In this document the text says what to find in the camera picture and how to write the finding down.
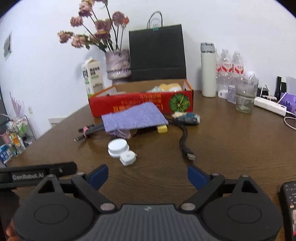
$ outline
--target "white power strip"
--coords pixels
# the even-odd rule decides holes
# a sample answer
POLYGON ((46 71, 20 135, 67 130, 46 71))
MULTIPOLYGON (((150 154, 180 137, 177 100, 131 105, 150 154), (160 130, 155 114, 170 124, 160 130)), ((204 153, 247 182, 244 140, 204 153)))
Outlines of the white power strip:
POLYGON ((287 112, 287 107, 281 104, 278 104, 276 102, 272 102, 270 100, 261 98, 261 97, 256 97, 254 100, 254 106, 258 106, 262 109, 269 110, 273 113, 276 113, 278 115, 281 115, 283 117, 286 116, 287 112))

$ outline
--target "gray ribbed panel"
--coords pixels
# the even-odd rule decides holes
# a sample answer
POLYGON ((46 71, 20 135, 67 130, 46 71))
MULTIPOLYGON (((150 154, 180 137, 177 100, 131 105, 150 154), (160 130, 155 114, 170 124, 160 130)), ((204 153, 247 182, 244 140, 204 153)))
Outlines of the gray ribbed panel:
POLYGON ((102 215, 79 241, 218 241, 194 215, 179 213, 173 205, 124 205, 102 215))

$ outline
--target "yellow sponge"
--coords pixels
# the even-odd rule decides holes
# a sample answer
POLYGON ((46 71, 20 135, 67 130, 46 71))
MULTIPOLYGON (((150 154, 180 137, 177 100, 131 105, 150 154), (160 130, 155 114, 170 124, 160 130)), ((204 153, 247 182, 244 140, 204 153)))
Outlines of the yellow sponge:
POLYGON ((168 128, 167 128, 167 126, 166 125, 162 125, 162 126, 158 126, 157 127, 157 131, 158 131, 158 133, 166 133, 166 132, 168 132, 168 128))

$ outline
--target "red and white label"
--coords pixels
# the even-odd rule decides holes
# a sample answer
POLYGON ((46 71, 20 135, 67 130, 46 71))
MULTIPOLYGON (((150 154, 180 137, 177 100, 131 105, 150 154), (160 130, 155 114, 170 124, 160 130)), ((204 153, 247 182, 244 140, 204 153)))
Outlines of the red and white label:
POLYGON ((221 72, 222 68, 221 68, 221 64, 220 63, 216 63, 216 72, 221 72))
POLYGON ((234 73, 243 74, 244 73, 244 66, 239 65, 239 64, 235 64, 234 65, 234 73))
POLYGON ((232 72, 232 64, 231 63, 222 63, 222 72, 232 72))

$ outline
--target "carton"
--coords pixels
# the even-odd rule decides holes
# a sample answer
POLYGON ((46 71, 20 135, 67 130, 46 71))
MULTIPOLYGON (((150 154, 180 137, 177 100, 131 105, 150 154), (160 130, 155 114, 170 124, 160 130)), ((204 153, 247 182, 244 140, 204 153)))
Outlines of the carton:
POLYGON ((104 82, 98 61, 92 58, 88 59, 82 65, 82 74, 88 98, 104 89, 104 82))
POLYGON ((154 103, 163 114, 176 111, 193 111, 193 89, 186 79, 149 80, 113 85, 89 98, 92 115, 100 117, 104 114, 126 110, 144 102, 154 103), (182 91, 147 93, 161 84, 178 83, 182 91))

